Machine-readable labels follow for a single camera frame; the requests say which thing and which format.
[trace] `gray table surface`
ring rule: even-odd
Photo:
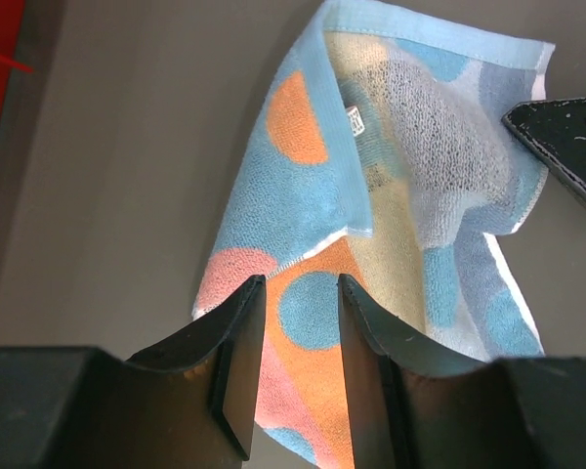
[[[0,131],[0,344],[120,357],[188,321],[252,122],[317,0],[36,0]],[[586,0],[403,0],[558,44],[586,96]],[[501,239],[546,351],[586,355],[586,212],[553,178]],[[306,467],[257,433],[248,467]]]

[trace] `pink circle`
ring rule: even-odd
[[[252,247],[232,247],[211,256],[197,294],[197,310],[210,311],[219,306],[248,277],[268,275],[277,268],[277,261]]]

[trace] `terry cloth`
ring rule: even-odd
[[[251,134],[194,315],[268,277],[256,420],[319,467],[353,467],[337,275],[481,360],[542,353],[497,244],[544,166],[502,127],[544,98],[554,46],[371,0],[328,0]]]

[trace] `pink stripe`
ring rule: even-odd
[[[313,447],[319,467],[339,467],[338,460],[314,423],[267,336],[263,344],[256,422],[263,428],[286,427],[295,430]]]

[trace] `towel tag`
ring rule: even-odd
[[[350,106],[347,109],[345,109],[345,112],[348,114],[348,117],[350,119],[352,133],[355,137],[357,137],[362,132],[364,132],[364,123],[362,122],[362,117],[360,116],[360,112],[358,111],[358,106]]]

